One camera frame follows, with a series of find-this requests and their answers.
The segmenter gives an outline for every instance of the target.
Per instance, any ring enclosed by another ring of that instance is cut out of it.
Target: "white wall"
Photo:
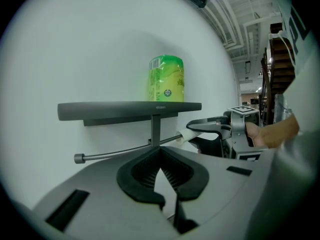
[[[28,0],[0,49],[1,179],[29,208],[90,164],[75,164],[75,153],[113,152],[150,138],[150,121],[59,121],[58,103],[144,101],[149,61],[171,54],[184,61],[185,101],[203,109],[163,120],[162,139],[238,104],[229,56],[184,0]]]

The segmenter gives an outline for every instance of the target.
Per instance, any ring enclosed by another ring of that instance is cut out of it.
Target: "human hand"
[[[262,128],[257,126],[256,124],[252,122],[246,122],[246,132],[248,134],[248,137],[252,139],[253,145],[255,147],[263,147],[266,146],[264,135]]]

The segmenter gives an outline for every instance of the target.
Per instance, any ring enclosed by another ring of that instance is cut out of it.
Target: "wooden staircase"
[[[277,34],[282,30],[282,23],[276,23],[270,25],[270,33]],[[291,57],[294,60],[294,53],[289,40],[284,38],[287,44]],[[263,59],[261,60],[261,66],[263,70],[263,84],[262,84],[262,95],[261,100],[265,98],[267,93],[267,116],[266,124],[270,125],[273,123],[274,119],[274,108],[275,108],[275,95],[283,94],[291,82],[295,79],[295,69],[290,60],[289,52],[280,38],[274,38],[270,40],[270,50],[271,50],[271,67],[268,67],[267,61],[267,49],[264,50]],[[260,114],[263,115],[263,104],[260,106]]]

